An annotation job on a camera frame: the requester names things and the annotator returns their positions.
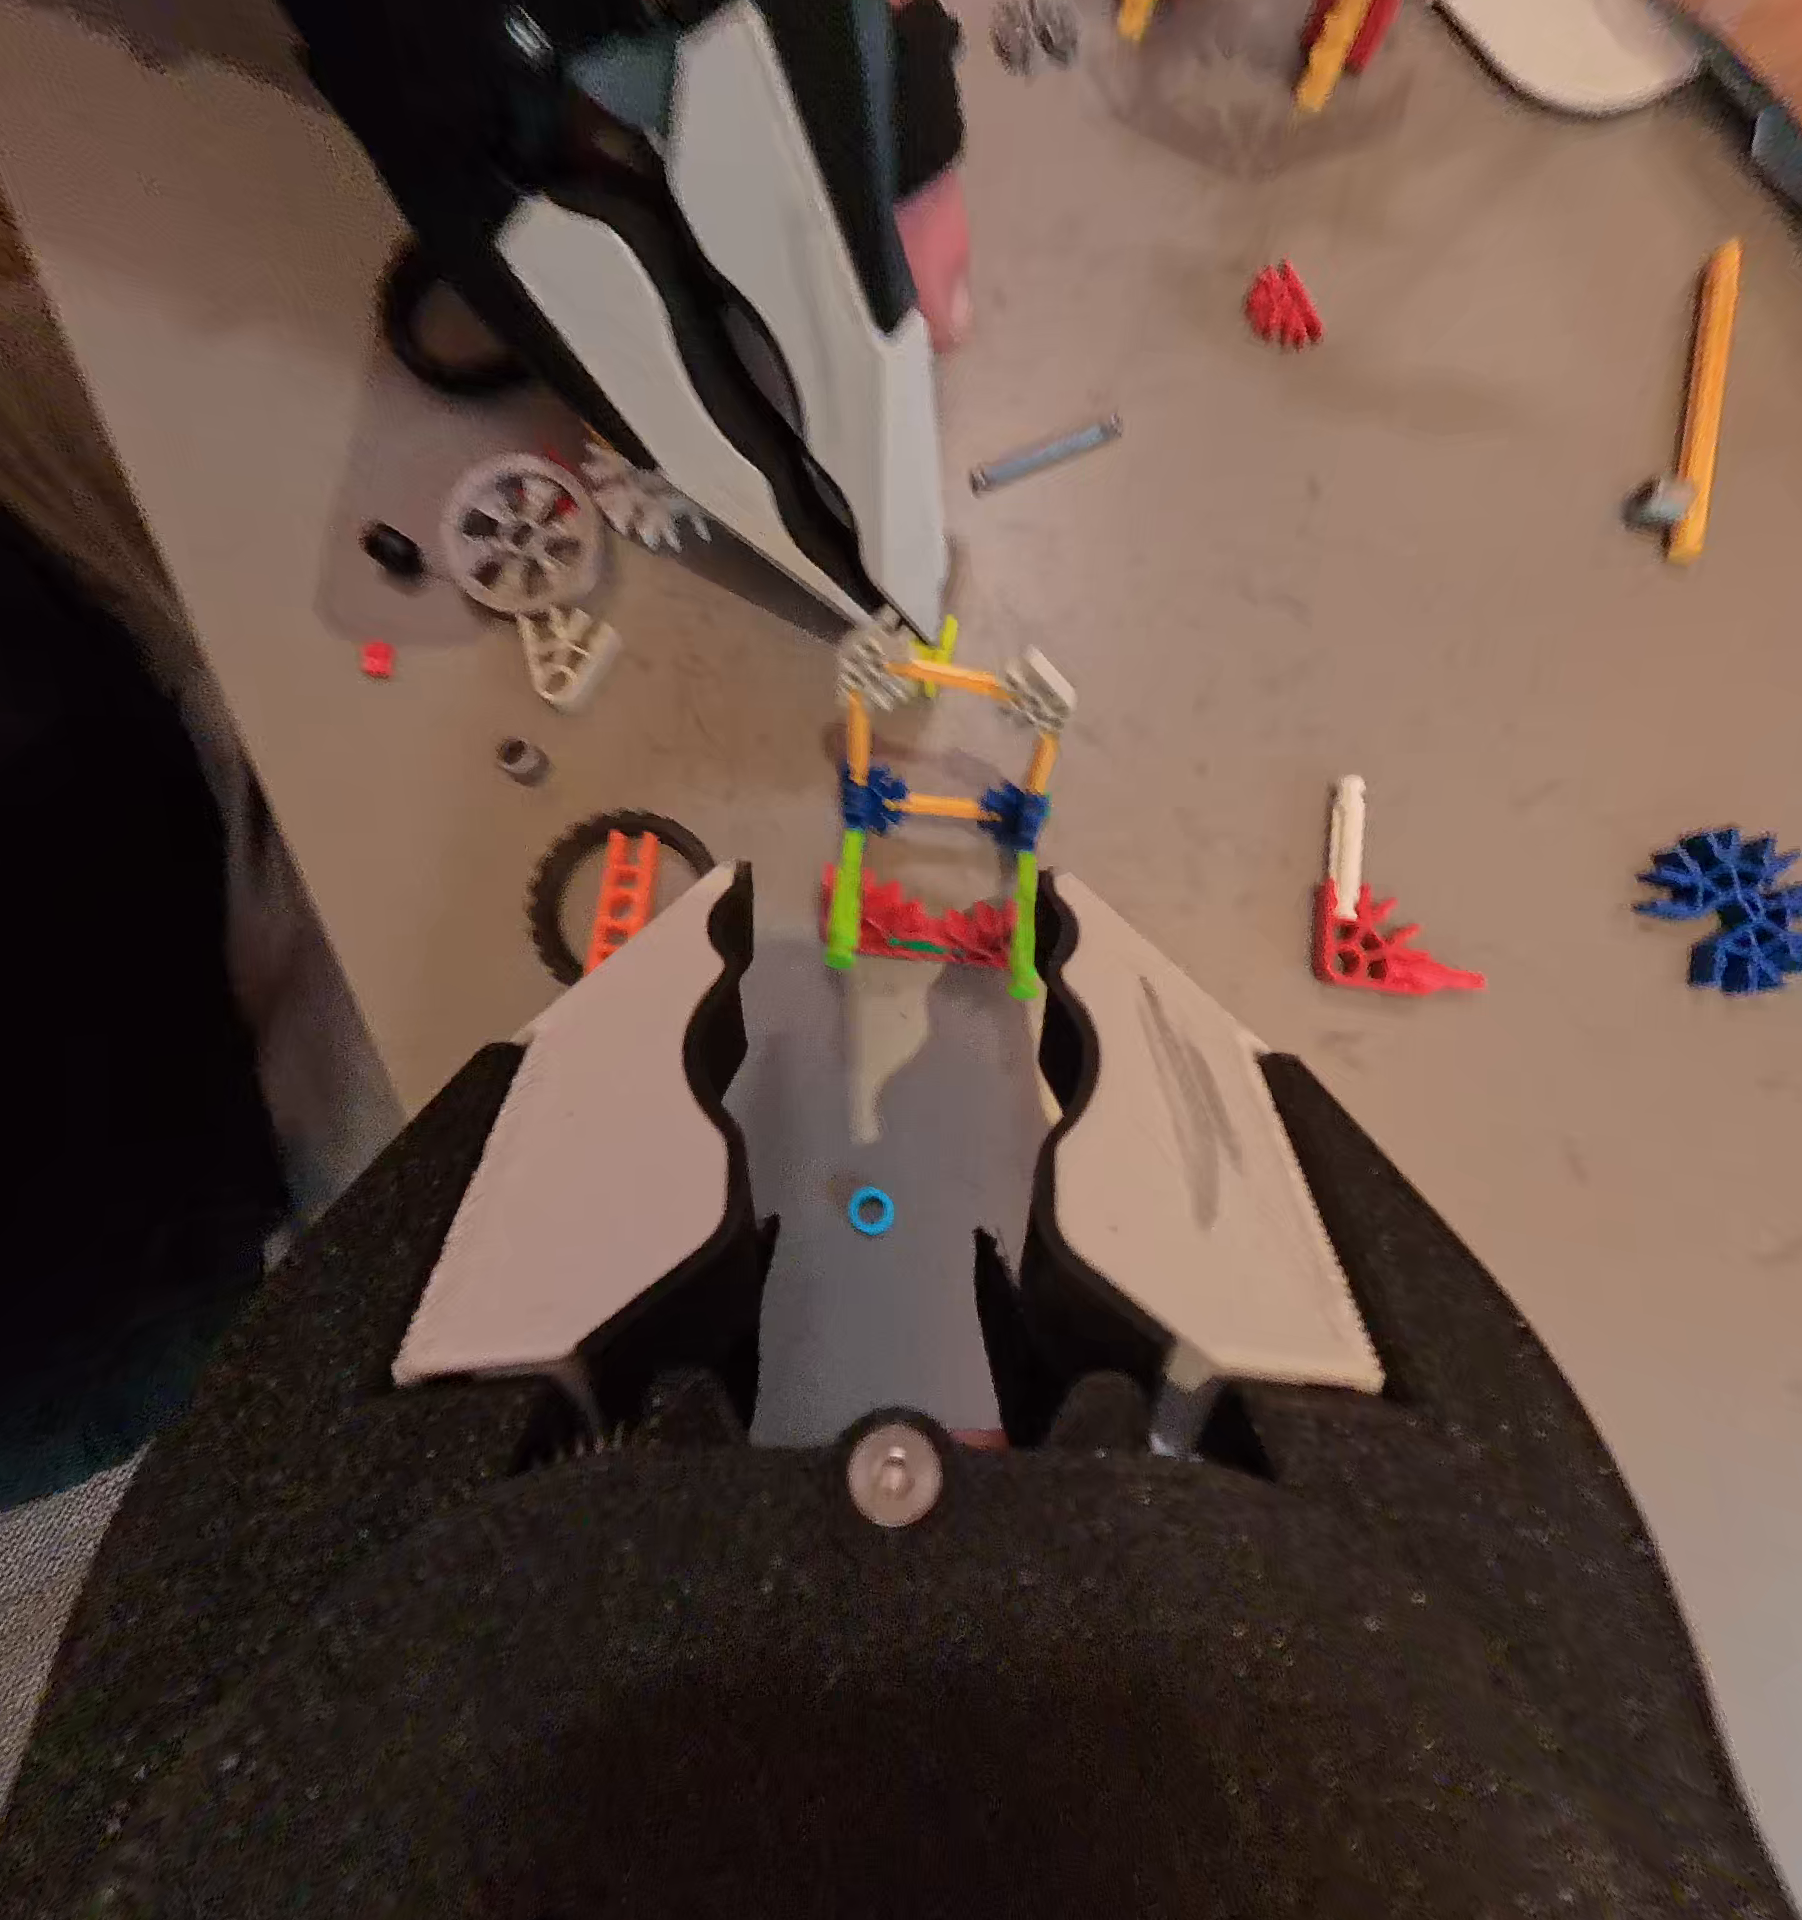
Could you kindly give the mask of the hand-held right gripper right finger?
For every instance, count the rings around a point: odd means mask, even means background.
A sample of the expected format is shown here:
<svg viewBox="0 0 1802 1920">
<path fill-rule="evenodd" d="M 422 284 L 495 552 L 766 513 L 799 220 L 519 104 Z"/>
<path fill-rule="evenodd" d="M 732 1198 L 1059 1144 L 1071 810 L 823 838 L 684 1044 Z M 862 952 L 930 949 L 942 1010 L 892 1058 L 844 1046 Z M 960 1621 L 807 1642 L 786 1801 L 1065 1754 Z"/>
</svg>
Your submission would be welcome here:
<svg viewBox="0 0 1802 1920">
<path fill-rule="evenodd" d="M 1039 885 L 1039 1148 L 1017 1302 L 1063 1375 L 1378 1394 L 1384 1365 L 1265 1072 L 1269 1046 L 1081 876 Z"/>
</svg>

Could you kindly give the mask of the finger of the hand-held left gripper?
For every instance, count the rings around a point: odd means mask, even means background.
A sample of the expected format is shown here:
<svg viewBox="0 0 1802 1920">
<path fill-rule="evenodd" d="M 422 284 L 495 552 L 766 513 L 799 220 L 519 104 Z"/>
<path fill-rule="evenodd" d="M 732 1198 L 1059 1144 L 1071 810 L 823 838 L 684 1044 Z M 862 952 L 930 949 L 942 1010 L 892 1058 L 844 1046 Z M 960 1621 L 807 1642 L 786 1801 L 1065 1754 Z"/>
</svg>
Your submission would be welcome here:
<svg viewBox="0 0 1802 1920">
<path fill-rule="evenodd" d="M 656 469 L 844 621 L 877 615 L 881 594 L 816 493 L 789 420 L 742 370 L 723 284 L 663 188 L 571 180 L 513 205 L 495 244 L 622 420 L 629 461 Z"/>
<path fill-rule="evenodd" d="M 938 637 L 948 549 L 930 333 L 917 309 L 881 330 L 759 5 L 726 2 L 684 35 L 665 166 L 699 251 L 786 361 L 872 584 Z"/>
</svg>

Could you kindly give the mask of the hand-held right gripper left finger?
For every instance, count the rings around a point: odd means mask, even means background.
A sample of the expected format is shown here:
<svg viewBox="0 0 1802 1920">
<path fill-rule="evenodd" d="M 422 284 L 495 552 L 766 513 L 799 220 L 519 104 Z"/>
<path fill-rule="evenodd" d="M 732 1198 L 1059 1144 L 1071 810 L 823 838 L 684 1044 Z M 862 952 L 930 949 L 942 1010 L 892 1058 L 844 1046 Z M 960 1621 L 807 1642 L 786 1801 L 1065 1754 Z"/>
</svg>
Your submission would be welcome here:
<svg viewBox="0 0 1802 1920">
<path fill-rule="evenodd" d="M 392 1380 L 558 1377 L 640 1397 L 651 1372 L 759 1359 L 763 1260 L 745 1140 L 753 868 L 720 861 L 523 1034 Z"/>
</svg>

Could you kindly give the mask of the red connector pair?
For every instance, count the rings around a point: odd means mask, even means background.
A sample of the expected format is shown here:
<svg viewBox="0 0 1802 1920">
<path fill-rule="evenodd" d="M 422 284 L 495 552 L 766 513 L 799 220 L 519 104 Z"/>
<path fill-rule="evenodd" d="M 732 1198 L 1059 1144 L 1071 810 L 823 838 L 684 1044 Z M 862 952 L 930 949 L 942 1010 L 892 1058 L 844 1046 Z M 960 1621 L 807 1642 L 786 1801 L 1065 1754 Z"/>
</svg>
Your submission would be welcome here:
<svg viewBox="0 0 1802 1920">
<path fill-rule="evenodd" d="M 1014 964 L 1017 907 L 1011 901 L 933 908 L 908 895 L 902 882 L 872 876 L 862 876 L 859 898 L 853 959 L 890 956 L 980 971 L 1010 971 Z"/>
</svg>

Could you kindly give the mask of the orange rod blue connector frame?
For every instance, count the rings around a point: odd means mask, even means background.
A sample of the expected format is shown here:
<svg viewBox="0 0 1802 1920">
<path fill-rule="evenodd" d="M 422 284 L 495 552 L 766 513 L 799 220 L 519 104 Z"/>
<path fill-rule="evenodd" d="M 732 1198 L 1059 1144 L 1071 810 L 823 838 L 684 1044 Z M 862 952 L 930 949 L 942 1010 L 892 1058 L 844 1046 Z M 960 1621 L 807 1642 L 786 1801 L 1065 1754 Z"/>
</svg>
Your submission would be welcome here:
<svg viewBox="0 0 1802 1920">
<path fill-rule="evenodd" d="M 975 828 L 1010 865 L 1017 907 L 1014 964 L 1007 976 L 1011 998 L 1044 993 L 1039 971 L 1039 844 L 1053 807 L 1059 739 L 1078 713 L 1069 676 L 1041 654 L 1023 651 L 1007 668 L 989 670 L 951 655 L 959 624 L 942 621 L 938 640 L 923 640 L 896 610 L 851 628 L 838 648 L 835 692 L 844 715 L 838 770 L 841 846 L 823 870 L 822 944 L 832 971 L 851 971 L 862 917 L 869 846 L 910 824 Z M 914 786 L 874 758 L 874 719 L 941 692 L 960 692 L 1010 709 L 1032 737 L 1021 782 L 996 782 L 980 795 L 948 795 Z"/>
</svg>

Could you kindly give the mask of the multicolour toy model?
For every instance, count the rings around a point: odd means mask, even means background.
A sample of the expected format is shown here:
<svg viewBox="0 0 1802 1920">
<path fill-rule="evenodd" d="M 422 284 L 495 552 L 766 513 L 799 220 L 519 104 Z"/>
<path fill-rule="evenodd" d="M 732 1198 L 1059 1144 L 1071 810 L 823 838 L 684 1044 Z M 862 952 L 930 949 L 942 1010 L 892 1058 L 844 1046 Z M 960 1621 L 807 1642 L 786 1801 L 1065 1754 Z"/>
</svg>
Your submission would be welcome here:
<svg viewBox="0 0 1802 1920">
<path fill-rule="evenodd" d="M 1360 78 L 1394 32 L 1403 2 L 1309 2 L 1299 35 L 1291 111 L 1315 117 L 1347 78 Z M 1071 65 L 1081 20 L 1071 2 L 996 2 L 989 17 L 996 59 L 1030 78 L 1036 63 Z"/>
</svg>

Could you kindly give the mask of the person's left hand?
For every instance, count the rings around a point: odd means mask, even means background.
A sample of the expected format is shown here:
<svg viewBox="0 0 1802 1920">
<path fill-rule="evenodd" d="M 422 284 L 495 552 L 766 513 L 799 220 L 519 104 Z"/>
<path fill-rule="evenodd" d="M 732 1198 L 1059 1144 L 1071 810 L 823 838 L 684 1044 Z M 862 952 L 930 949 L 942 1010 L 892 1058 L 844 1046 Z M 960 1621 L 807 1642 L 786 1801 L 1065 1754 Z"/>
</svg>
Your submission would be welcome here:
<svg viewBox="0 0 1802 1920">
<path fill-rule="evenodd" d="M 960 166 L 948 165 L 902 196 L 896 226 L 930 345 L 945 357 L 968 344 L 975 312 Z"/>
</svg>

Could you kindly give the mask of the white snowflake connector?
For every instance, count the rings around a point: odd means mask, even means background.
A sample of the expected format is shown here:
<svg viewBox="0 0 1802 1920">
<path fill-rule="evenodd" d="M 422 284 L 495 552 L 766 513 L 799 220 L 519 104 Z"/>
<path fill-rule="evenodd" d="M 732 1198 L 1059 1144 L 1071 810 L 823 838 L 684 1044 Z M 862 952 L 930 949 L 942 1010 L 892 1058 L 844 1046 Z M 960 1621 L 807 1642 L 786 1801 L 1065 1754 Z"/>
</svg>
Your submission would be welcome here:
<svg viewBox="0 0 1802 1920">
<path fill-rule="evenodd" d="M 575 470 L 593 509 L 622 539 L 672 555 L 680 555 L 689 539 L 714 542 L 711 519 L 689 497 L 608 443 L 583 448 Z"/>
</svg>

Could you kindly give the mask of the grey wheel hub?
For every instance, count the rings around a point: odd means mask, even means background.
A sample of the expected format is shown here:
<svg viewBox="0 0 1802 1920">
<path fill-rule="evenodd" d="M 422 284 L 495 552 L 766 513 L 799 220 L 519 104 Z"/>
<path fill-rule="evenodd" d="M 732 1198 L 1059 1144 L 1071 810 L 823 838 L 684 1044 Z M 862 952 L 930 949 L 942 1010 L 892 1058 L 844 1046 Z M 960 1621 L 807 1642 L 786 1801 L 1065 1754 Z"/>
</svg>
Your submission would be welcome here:
<svg viewBox="0 0 1802 1920">
<path fill-rule="evenodd" d="M 607 521 L 571 469 L 511 449 L 453 481 L 434 561 L 486 615 L 571 610 L 601 584 Z"/>
</svg>

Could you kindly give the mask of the black rubber tire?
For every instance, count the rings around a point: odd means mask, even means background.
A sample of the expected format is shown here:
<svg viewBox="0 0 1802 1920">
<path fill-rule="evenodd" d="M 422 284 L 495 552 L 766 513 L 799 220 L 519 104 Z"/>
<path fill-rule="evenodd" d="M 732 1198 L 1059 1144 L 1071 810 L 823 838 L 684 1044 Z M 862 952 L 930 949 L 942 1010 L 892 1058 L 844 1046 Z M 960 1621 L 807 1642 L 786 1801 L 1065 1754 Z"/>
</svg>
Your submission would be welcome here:
<svg viewBox="0 0 1802 1920">
<path fill-rule="evenodd" d="M 434 344 L 429 309 L 453 299 L 486 339 L 486 349 L 447 351 Z M 495 400 L 540 381 L 531 355 L 526 302 L 508 293 L 495 247 L 447 247 L 437 254 L 410 233 L 392 254 L 379 281 L 379 330 L 401 367 L 417 384 L 453 400 Z"/>
<path fill-rule="evenodd" d="M 717 856 L 705 846 L 705 840 L 695 832 L 654 810 L 637 810 L 637 807 L 602 810 L 598 816 L 587 816 L 565 828 L 553 840 L 547 856 L 537 861 L 537 870 L 531 874 L 531 882 L 529 882 L 531 949 L 540 967 L 565 990 L 575 986 L 586 977 L 583 956 L 592 938 L 587 932 L 592 932 L 601 885 L 593 891 L 593 904 L 586 917 L 583 941 L 571 938 L 571 891 L 586 870 L 601 870 L 602 844 L 613 828 L 654 832 L 665 846 L 660 861 L 651 922 L 663 913 L 663 870 L 668 865 L 684 868 L 695 882 L 717 868 Z"/>
</svg>

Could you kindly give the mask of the thin grey rod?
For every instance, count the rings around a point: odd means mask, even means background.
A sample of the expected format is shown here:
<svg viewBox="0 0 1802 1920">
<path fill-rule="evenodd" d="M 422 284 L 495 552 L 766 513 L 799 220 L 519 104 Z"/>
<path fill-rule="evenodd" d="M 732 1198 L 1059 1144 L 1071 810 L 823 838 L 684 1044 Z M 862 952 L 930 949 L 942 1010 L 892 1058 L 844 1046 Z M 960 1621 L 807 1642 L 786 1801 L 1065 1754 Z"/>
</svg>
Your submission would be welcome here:
<svg viewBox="0 0 1802 1920">
<path fill-rule="evenodd" d="M 968 485 L 975 497 L 989 493 L 1002 493 L 1017 484 L 1026 484 L 1030 476 L 1039 476 L 1044 470 L 1078 461 L 1102 448 L 1111 448 L 1123 436 L 1126 436 L 1126 420 L 1118 415 L 1106 415 L 1105 420 L 1074 427 L 1063 436 L 1050 436 L 1047 442 L 1023 443 L 1002 455 L 972 466 L 972 470 L 968 475 Z"/>
</svg>

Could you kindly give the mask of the red connector white rod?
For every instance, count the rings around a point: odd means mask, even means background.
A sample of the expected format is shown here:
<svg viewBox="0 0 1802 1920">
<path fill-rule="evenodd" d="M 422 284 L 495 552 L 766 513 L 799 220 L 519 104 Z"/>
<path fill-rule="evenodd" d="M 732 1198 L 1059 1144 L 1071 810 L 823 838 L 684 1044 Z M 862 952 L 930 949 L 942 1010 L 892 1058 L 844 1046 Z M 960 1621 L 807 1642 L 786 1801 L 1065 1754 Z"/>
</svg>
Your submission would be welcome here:
<svg viewBox="0 0 1802 1920">
<path fill-rule="evenodd" d="M 1323 882 L 1314 907 L 1314 976 L 1324 986 L 1388 998 L 1473 996 L 1481 971 L 1441 964 L 1418 944 L 1418 925 L 1397 922 L 1366 879 L 1369 786 L 1347 776 L 1329 804 Z"/>
</svg>

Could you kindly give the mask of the orange ladder connector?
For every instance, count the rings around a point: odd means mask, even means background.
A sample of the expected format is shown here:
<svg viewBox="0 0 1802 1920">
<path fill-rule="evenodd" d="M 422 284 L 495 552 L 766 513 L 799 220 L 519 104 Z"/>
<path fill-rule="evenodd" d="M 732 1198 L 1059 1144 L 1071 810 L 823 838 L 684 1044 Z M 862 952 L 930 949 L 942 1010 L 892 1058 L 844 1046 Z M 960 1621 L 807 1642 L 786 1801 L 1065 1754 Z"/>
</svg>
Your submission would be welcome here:
<svg viewBox="0 0 1802 1920">
<path fill-rule="evenodd" d="M 601 856 L 598 908 L 587 926 L 583 971 L 598 971 L 651 922 L 663 840 L 654 832 L 613 828 Z"/>
</svg>

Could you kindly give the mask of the grey fan connector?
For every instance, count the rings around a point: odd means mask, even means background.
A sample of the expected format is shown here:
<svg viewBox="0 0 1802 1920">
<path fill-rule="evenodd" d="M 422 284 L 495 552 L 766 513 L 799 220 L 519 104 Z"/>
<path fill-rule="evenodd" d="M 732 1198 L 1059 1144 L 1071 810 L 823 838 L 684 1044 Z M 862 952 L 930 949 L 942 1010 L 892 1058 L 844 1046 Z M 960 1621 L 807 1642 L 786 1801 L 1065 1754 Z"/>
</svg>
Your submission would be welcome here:
<svg viewBox="0 0 1802 1920">
<path fill-rule="evenodd" d="M 558 713 L 580 709 L 623 651 L 622 633 L 587 607 L 517 616 L 531 692 Z"/>
</svg>

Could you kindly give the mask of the small red connector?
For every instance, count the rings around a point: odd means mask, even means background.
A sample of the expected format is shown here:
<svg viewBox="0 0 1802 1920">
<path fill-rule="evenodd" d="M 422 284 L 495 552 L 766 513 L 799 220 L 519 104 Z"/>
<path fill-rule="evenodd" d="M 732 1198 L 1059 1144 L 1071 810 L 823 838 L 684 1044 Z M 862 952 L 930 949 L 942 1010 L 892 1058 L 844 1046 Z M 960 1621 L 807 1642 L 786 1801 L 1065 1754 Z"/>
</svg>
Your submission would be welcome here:
<svg viewBox="0 0 1802 1920">
<path fill-rule="evenodd" d="M 1284 351 L 1303 351 L 1323 344 L 1320 308 L 1285 257 L 1254 275 L 1244 320 L 1257 339 Z"/>
</svg>

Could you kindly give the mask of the person's leg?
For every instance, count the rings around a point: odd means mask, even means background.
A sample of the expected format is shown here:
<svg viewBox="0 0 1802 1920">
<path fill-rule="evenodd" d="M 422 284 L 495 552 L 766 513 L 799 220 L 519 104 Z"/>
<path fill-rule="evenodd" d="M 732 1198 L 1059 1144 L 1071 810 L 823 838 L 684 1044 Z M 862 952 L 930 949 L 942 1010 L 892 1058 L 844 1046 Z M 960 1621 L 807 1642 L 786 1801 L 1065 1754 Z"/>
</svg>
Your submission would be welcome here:
<svg viewBox="0 0 1802 1920">
<path fill-rule="evenodd" d="M 0 1512 L 144 1450 L 288 1220 L 228 895 L 180 706 L 0 509 Z"/>
</svg>

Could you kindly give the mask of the blue snowflake connector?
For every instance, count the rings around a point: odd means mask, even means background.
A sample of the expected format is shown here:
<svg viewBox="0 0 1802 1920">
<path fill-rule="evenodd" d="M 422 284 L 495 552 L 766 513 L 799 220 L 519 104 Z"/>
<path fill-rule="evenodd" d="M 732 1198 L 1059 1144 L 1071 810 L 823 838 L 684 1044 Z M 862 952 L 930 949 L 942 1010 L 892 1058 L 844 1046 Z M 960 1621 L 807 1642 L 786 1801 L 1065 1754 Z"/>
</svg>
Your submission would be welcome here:
<svg viewBox="0 0 1802 1920">
<path fill-rule="evenodd" d="M 1635 913 L 1694 925 L 1682 982 L 1729 998 L 1769 996 L 1802 977 L 1802 852 L 1742 828 L 1708 828 L 1655 849 L 1635 874 Z"/>
</svg>

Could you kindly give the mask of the orange rod grey end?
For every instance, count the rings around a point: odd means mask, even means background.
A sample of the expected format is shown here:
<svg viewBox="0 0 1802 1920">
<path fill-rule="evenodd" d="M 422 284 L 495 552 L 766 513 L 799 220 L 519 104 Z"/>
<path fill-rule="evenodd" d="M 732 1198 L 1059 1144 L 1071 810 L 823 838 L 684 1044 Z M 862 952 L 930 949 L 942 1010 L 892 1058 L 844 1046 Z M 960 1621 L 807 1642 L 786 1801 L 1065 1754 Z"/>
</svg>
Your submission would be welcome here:
<svg viewBox="0 0 1802 1920">
<path fill-rule="evenodd" d="M 1742 281 L 1746 244 L 1729 238 L 1703 260 L 1694 285 L 1673 466 L 1639 485 L 1626 505 L 1630 528 L 1658 537 L 1663 561 L 1670 566 L 1694 564 L 1708 546 Z"/>
</svg>

